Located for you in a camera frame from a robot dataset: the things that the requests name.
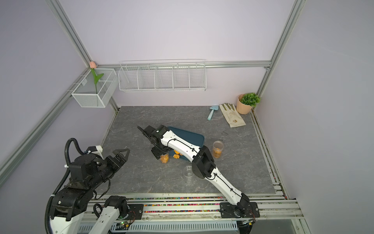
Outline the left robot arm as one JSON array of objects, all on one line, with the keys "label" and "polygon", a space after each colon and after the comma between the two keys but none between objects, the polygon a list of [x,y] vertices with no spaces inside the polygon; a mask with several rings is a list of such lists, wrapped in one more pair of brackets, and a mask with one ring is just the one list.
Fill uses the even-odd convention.
[{"label": "left robot arm", "polygon": [[117,149],[103,159],[99,150],[89,147],[84,152],[75,138],[68,139],[64,148],[66,172],[50,195],[45,210],[46,233],[76,234],[89,201],[97,195],[96,188],[110,182],[129,155],[129,149]]}]

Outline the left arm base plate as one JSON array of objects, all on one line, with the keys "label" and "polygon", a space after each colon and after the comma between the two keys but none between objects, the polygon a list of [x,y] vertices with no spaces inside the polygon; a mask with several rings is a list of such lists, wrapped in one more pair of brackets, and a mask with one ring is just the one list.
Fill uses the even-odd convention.
[{"label": "left arm base plate", "polygon": [[144,204],[127,204],[119,208],[118,220],[141,220]]}]

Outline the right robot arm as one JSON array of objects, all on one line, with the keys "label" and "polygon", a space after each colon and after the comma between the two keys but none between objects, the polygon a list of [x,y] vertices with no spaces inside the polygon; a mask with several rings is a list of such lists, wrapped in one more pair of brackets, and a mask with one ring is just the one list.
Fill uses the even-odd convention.
[{"label": "right robot arm", "polygon": [[150,125],[145,129],[140,126],[137,126],[137,128],[153,145],[151,152],[157,160],[172,150],[180,153],[191,162],[192,171],[197,177],[208,180],[224,195],[229,207],[233,210],[227,211],[223,208],[223,215],[234,218],[256,217],[256,210],[251,205],[249,197],[239,189],[236,189],[221,174],[210,150],[206,146],[194,145],[179,137],[164,125],[160,125],[158,128],[153,128]]}]

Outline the orange cookies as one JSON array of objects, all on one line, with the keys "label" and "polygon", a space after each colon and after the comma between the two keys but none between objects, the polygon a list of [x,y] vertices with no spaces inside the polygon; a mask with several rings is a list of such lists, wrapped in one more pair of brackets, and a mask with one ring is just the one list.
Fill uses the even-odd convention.
[{"label": "orange cookies", "polygon": [[179,158],[181,157],[181,155],[180,155],[179,152],[174,151],[174,155],[173,155],[173,157],[174,157],[175,159],[179,159]]}]

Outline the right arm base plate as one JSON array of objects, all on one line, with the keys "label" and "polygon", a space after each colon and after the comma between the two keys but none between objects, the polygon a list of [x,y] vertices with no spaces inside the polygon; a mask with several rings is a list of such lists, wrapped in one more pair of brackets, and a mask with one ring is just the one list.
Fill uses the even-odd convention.
[{"label": "right arm base plate", "polygon": [[257,203],[251,202],[241,210],[238,206],[228,202],[221,202],[219,212],[221,218],[258,218],[260,212]]}]

